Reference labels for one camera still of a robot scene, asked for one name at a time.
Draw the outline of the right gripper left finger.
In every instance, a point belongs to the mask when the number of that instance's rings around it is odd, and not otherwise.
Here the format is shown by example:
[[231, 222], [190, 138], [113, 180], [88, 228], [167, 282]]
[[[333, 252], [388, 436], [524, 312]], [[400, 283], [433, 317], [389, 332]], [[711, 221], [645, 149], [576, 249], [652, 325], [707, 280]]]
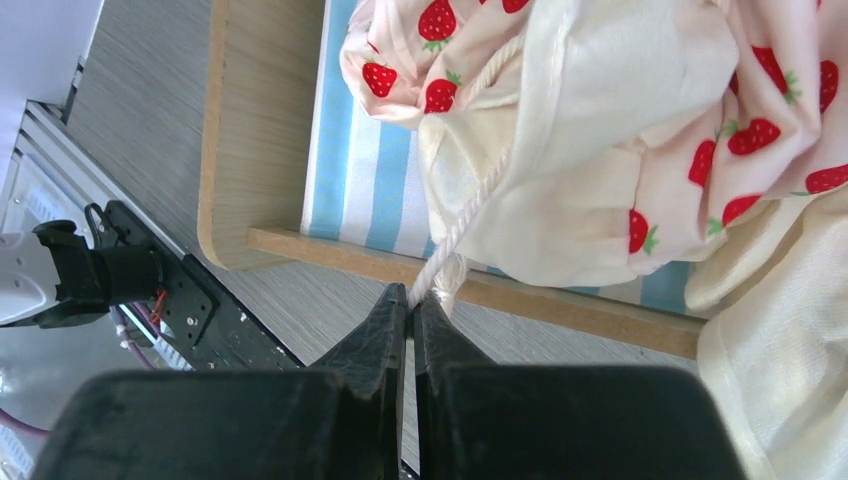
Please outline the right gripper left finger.
[[36, 479], [396, 479], [404, 286], [320, 359], [287, 370], [118, 371], [85, 383]]

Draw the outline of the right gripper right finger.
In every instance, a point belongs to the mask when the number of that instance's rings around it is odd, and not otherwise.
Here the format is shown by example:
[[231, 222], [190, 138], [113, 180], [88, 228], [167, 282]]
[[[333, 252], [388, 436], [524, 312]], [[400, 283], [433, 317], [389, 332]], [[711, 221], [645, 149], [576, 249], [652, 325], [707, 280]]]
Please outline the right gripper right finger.
[[659, 366], [502, 365], [413, 309], [424, 479], [741, 479], [703, 384]]

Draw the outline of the blue striped mattress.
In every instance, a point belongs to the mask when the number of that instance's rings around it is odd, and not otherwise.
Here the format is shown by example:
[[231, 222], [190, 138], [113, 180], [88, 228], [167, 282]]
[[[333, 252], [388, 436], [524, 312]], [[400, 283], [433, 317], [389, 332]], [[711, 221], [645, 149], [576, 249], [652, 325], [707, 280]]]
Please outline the blue striped mattress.
[[369, 117], [339, 64], [356, 1], [325, 4], [301, 230], [428, 258], [430, 238], [413, 131]]

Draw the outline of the wooden pet bed frame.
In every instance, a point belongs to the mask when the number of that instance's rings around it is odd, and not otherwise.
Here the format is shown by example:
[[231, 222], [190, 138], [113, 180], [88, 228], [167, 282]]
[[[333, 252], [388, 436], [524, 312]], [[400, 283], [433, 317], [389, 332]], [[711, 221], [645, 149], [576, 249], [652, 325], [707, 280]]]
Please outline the wooden pet bed frame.
[[[411, 282], [421, 261], [304, 236], [307, 163], [319, 145], [319, 79], [334, 1], [216, 1], [200, 168], [197, 236], [229, 270], [305, 262]], [[703, 321], [629, 302], [472, 272], [462, 302], [693, 358]]]

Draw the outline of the strawberry print ruffled blanket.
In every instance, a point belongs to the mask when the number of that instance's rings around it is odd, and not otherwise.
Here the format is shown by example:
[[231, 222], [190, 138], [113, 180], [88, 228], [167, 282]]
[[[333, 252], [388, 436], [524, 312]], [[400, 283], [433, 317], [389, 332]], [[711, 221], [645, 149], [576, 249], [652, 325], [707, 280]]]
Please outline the strawberry print ruffled blanket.
[[673, 261], [747, 475], [847, 475], [843, 1], [360, 1], [340, 52], [412, 128], [430, 233], [543, 287]]

